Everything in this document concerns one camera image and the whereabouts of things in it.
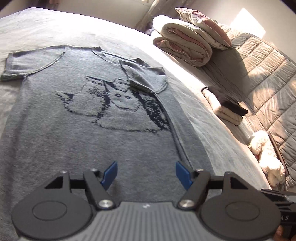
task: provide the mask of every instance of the wall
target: wall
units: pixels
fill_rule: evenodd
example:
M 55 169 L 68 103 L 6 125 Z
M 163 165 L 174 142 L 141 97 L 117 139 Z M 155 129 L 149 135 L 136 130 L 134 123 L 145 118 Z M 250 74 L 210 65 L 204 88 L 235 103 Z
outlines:
M 60 0 L 59 11 L 101 18 L 134 28 L 151 3 L 141 0 Z
M 196 0 L 191 8 L 261 37 L 296 62 L 296 14 L 282 1 Z
M 13 14 L 15 12 L 22 11 L 28 8 L 30 4 L 31 0 L 13 0 L 1 10 L 0 18 Z

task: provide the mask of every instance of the white fluffy toy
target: white fluffy toy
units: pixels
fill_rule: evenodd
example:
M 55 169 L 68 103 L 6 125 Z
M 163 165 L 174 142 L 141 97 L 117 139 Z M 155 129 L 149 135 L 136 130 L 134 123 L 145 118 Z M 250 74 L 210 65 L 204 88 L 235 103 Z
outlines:
M 271 187 L 283 184 L 286 180 L 283 164 L 277 158 L 274 147 L 267 132 L 257 131 L 253 133 L 249 148 L 254 155 L 259 155 L 259 165 L 267 174 L 267 180 Z

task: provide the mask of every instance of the gray gripper base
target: gray gripper base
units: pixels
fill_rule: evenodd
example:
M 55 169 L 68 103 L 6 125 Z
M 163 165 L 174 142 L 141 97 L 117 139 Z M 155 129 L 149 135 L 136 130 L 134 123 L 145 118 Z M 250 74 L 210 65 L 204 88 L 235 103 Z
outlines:
M 63 241 L 221 240 L 203 227 L 194 212 L 178 210 L 171 202 L 122 202 L 114 210 L 98 212 L 86 229 Z

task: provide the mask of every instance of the pillow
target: pillow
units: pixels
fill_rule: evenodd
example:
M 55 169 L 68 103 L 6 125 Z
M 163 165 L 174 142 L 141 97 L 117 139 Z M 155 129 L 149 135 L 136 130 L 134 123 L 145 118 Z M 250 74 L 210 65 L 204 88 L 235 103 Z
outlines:
M 182 21 L 194 24 L 206 31 L 217 42 L 227 47 L 231 47 L 231 41 L 224 30 L 206 15 L 197 10 L 184 7 L 177 7 L 175 10 L 180 15 Z

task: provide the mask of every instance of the bed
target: bed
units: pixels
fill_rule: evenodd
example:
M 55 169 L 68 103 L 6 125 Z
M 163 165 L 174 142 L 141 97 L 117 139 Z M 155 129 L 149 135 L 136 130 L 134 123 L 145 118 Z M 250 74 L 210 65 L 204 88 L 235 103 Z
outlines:
M 222 122 L 212 112 L 201 93 L 212 82 L 204 71 L 165 54 L 153 45 L 149 35 L 134 29 L 83 15 L 29 8 L 0 19 L 0 72 L 9 53 L 53 45 L 100 46 L 121 56 L 141 58 L 151 66 L 163 66 L 175 98 L 205 147 L 214 173 L 235 172 L 257 189 L 269 188 L 246 146 L 251 128 L 247 122 L 240 127 Z M 0 82 L 0 135 L 20 85 L 20 80 Z

